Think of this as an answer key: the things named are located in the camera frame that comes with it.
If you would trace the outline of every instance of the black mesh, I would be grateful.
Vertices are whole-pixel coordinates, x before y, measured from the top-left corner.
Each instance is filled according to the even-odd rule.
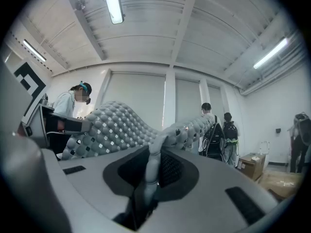
[[[159,170],[159,185],[160,187],[166,187],[182,177],[183,165],[180,161],[169,156],[168,154],[161,152],[161,167]]]
[[[149,159],[149,149],[145,149],[118,168],[120,177],[131,184],[134,189],[141,182]]]

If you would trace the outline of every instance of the cardboard box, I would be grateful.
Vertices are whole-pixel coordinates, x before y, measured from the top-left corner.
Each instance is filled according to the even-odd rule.
[[[259,185],[275,193],[281,199],[294,195],[300,187],[303,176],[301,173],[286,173],[279,171],[265,171],[259,180]]]
[[[252,157],[257,157],[258,160],[254,161]],[[262,174],[265,158],[265,154],[250,153],[239,159],[237,169],[255,181]]]

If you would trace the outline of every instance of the headband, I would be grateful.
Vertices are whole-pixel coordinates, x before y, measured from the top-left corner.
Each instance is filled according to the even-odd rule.
[[[87,92],[87,87],[82,83],[82,81],[80,82],[80,86],[82,86],[83,89]]]

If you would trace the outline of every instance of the ceiling beam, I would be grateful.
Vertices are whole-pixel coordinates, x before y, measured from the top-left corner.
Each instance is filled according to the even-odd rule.
[[[100,60],[105,60],[106,56],[101,47],[99,46],[97,40],[95,39],[94,34],[83,14],[83,11],[76,9],[77,0],[67,0],[67,2],[72,9],[72,15],[74,17],[75,24],[80,28],[81,33],[84,34],[86,40],[88,41],[88,44],[93,47],[94,52]]]
[[[36,40],[36,42],[53,58],[53,60],[67,70],[68,65],[66,61],[52,48],[52,46],[48,44],[47,41],[44,40],[30,19],[25,14],[21,14],[17,19],[24,25],[25,29]]]
[[[113,64],[113,63],[118,63],[118,64],[124,64],[124,65],[128,65],[129,63],[139,63],[139,64],[145,64],[145,65],[149,65],[153,70],[158,70],[160,69],[159,66],[162,65],[165,68],[169,68],[169,64],[171,63],[170,59],[163,59],[163,58],[153,58],[153,57],[148,57],[148,56],[139,56],[139,57],[124,57],[124,58],[117,58],[117,59],[108,59],[108,60],[104,60],[104,61],[100,61],[100,62],[89,62],[88,65],[86,65],[86,63],[79,63],[78,66],[75,67],[70,67],[70,72],[75,71],[76,69],[80,69],[80,68],[89,68],[89,67],[94,67],[94,66],[99,66],[99,65],[108,65],[108,64]],[[129,71],[133,71],[135,68],[138,68],[139,65],[133,65],[132,67],[127,67],[126,69]],[[226,77],[223,76],[223,74],[216,72],[214,70],[208,69],[204,66],[197,66],[197,65],[193,65],[193,64],[185,64],[185,63],[179,63],[179,62],[175,62],[174,63],[175,67],[183,67],[184,70],[191,70],[191,71],[197,71],[198,73],[193,72],[194,75],[209,75],[211,77],[217,78],[219,80],[223,80],[227,83],[230,83],[232,85],[235,85],[236,82],[227,79]],[[62,74],[64,72],[60,72],[60,73],[55,73],[53,74],[53,76],[57,76],[59,74]]]
[[[191,13],[194,7],[195,0],[185,0],[185,5],[183,8],[183,13],[181,20],[179,22],[178,30],[177,30],[177,36],[174,42],[173,50],[172,50],[172,60],[170,63],[170,67],[174,67],[174,63],[176,62],[181,44],[183,42],[187,26],[191,17]]]
[[[269,41],[271,37],[274,37],[277,31],[283,25],[286,13],[284,10],[281,10],[268,27],[261,33],[259,38],[252,43],[252,45],[242,53],[235,62],[233,62],[225,71],[224,76],[226,78],[230,77],[236,71],[245,68],[246,65],[249,65],[250,62],[253,62],[257,56],[262,52],[262,43]]]

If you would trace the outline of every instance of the white shirt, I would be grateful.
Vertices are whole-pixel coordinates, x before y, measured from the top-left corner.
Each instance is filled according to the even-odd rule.
[[[212,114],[212,113],[207,113],[208,115],[212,116],[214,121],[215,121],[215,115]],[[220,127],[222,127],[222,122],[220,121],[219,117],[217,117],[217,123],[219,123]],[[200,137],[199,139],[199,152],[202,152],[203,151],[203,148],[202,148],[202,141],[203,141],[203,136]]]
[[[53,104],[53,109],[55,113],[73,117],[74,104],[74,91],[68,91],[57,97]]]

